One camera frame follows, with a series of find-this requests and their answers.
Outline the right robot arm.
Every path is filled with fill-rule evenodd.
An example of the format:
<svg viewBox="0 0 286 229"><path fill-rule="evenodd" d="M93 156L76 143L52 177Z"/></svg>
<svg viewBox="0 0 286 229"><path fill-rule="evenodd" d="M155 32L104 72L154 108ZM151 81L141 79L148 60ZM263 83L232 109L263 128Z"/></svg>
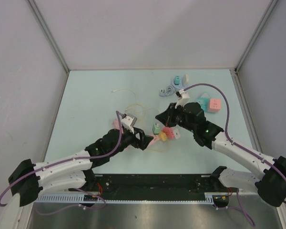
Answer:
<svg viewBox="0 0 286 229"><path fill-rule="evenodd" d="M155 117L166 127L180 126L193 134L201 147L220 152L248 169L244 180L236 182L224 169L210 179L211 188L222 191L237 187L257 193L273 207L279 207L286 199L286 158L273 158L257 152L233 140L223 128L208 121L198 103L184 106L170 103L168 108Z"/></svg>

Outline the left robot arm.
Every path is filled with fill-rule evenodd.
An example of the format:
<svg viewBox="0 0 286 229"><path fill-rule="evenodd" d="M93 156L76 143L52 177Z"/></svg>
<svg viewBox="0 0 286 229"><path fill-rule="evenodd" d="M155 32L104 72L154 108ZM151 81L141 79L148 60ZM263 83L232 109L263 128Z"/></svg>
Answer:
<svg viewBox="0 0 286 229"><path fill-rule="evenodd" d="M127 147L145 150L153 136L142 129L111 129L84 150L53 162L23 160L8 178L12 195L19 194L20 206L34 202L42 194L64 189L92 190L96 185L93 168Z"/></svg>

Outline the pink square adapter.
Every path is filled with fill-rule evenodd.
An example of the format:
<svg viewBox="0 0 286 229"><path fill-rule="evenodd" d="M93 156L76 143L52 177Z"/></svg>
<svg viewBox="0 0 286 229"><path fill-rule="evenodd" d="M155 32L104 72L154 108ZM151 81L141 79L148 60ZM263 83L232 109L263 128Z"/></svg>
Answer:
<svg viewBox="0 0 286 229"><path fill-rule="evenodd" d="M162 132L165 133L167 139L174 139L174 130L171 127L164 127Z"/></svg>

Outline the light teal charger plug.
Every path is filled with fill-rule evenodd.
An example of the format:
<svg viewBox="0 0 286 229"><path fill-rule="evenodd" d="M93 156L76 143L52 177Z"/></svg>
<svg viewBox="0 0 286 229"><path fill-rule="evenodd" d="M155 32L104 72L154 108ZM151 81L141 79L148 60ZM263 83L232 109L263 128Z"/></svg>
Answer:
<svg viewBox="0 0 286 229"><path fill-rule="evenodd" d="M200 98L200 99L198 100L198 102L199 102L199 104L201 105L201 107L202 107L203 109L206 109L206 108L207 108L208 99L206 99L206 98Z"/></svg>

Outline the pink cube socket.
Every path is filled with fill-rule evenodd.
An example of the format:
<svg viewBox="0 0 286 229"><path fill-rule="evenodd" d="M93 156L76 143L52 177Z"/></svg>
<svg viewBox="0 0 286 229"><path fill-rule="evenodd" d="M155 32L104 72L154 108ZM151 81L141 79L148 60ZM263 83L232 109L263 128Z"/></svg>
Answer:
<svg viewBox="0 0 286 229"><path fill-rule="evenodd" d="M207 105L207 112L218 113L222 108L222 100L219 98L210 98Z"/></svg>

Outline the teal triangular power strip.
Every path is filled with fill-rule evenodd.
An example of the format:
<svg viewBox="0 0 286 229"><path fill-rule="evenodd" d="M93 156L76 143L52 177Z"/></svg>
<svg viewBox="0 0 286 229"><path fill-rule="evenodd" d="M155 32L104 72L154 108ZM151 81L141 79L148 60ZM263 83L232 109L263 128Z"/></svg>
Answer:
<svg viewBox="0 0 286 229"><path fill-rule="evenodd" d="M208 104L210 101L210 95L208 93L201 94L197 99L196 102L199 103L200 107L207 112L208 111Z"/></svg>

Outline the white square adapter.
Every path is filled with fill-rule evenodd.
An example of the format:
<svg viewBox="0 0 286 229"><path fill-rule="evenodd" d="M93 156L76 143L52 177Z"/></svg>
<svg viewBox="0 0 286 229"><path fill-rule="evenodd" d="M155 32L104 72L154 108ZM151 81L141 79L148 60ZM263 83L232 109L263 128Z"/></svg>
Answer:
<svg viewBox="0 0 286 229"><path fill-rule="evenodd" d="M188 74L184 74L182 77L182 86L183 87L187 87L189 84L189 75Z"/></svg>

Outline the yellow charger plug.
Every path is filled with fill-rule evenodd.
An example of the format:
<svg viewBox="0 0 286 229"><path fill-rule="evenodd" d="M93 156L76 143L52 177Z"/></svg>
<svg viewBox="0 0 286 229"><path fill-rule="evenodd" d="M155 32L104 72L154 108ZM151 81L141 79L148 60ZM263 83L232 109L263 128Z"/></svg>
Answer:
<svg viewBox="0 0 286 229"><path fill-rule="evenodd" d="M167 141L167 135L166 135L166 133L160 132L160 133L158 134L158 136L159 136L159 139L161 139L163 142Z"/></svg>

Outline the green charger plug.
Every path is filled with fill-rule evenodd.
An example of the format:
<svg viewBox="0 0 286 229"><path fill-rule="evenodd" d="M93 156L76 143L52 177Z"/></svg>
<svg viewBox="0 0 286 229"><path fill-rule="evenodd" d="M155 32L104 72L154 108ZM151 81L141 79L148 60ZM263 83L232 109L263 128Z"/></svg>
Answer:
<svg viewBox="0 0 286 229"><path fill-rule="evenodd" d="M160 128L160 124L159 123L154 123L153 126L152 126L152 132L154 135L158 135L161 131L161 128Z"/></svg>

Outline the white cube charger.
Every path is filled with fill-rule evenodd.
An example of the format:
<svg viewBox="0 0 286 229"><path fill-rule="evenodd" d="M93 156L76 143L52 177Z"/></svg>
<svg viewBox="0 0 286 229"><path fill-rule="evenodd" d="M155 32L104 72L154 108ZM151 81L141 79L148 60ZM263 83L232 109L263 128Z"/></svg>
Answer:
<svg viewBox="0 0 286 229"><path fill-rule="evenodd" d="M179 139L181 137L180 132L177 128L173 130L173 134L174 134L175 139Z"/></svg>

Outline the pink power strip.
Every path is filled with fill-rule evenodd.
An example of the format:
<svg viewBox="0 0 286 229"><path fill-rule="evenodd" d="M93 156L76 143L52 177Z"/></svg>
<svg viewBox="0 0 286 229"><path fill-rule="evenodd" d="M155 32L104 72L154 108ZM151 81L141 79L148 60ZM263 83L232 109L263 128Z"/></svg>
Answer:
<svg viewBox="0 0 286 229"><path fill-rule="evenodd" d="M150 141L148 147L150 147L151 145L155 144L157 141L160 140L158 135L152 135L153 139Z"/></svg>

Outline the blue round power strip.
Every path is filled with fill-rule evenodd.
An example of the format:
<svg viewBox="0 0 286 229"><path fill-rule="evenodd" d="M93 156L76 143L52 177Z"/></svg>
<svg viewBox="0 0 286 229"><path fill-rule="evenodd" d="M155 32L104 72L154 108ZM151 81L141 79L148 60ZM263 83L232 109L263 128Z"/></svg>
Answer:
<svg viewBox="0 0 286 229"><path fill-rule="evenodd" d="M174 93L176 93L177 91L184 89L184 86L182 84L174 84L173 82L167 86L166 89L161 89L159 92L159 96L161 97L168 97L170 95L173 95Z"/></svg>

